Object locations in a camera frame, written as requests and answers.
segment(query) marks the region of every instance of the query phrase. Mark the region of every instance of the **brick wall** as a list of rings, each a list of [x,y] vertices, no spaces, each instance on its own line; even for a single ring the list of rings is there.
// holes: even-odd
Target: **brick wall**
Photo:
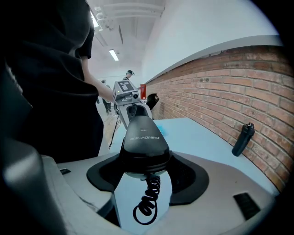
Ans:
[[[255,134],[243,154],[279,189],[294,155],[293,70],[279,47],[222,51],[147,83],[160,100],[154,119],[188,117],[234,145],[244,123]]]

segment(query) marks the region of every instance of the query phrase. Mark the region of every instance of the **short sleeve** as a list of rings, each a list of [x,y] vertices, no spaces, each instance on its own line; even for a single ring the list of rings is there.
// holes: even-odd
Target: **short sleeve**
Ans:
[[[82,45],[82,47],[79,48],[79,56],[86,56],[88,59],[91,58],[91,50],[92,50],[92,42],[93,42],[93,37],[94,37],[94,28],[91,25],[89,34],[86,38],[86,41]]]

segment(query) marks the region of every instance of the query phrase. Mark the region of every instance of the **black cap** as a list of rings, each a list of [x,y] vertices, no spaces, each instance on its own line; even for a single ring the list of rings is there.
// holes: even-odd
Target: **black cap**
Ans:
[[[132,74],[132,75],[135,75],[135,74],[133,73],[133,71],[131,71],[131,70],[128,70],[128,73],[130,73],[130,74]]]

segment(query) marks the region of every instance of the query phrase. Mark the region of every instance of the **water bottle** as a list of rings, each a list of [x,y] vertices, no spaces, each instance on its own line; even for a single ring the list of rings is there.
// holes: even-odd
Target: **water bottle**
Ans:
[[[238,140],[232,149],[232,154],[234,154],[236,157],[240,156],[249,143],[251,137],[254,135],[254,132],[255,130],[253,123],[244,124]]]

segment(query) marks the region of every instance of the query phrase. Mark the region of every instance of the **red object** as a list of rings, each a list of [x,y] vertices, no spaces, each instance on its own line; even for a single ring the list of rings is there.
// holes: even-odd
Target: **red object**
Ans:
[[[141,84],[140,90],[141,90],[141,99],[145,100],[146,99],[146,84]]]

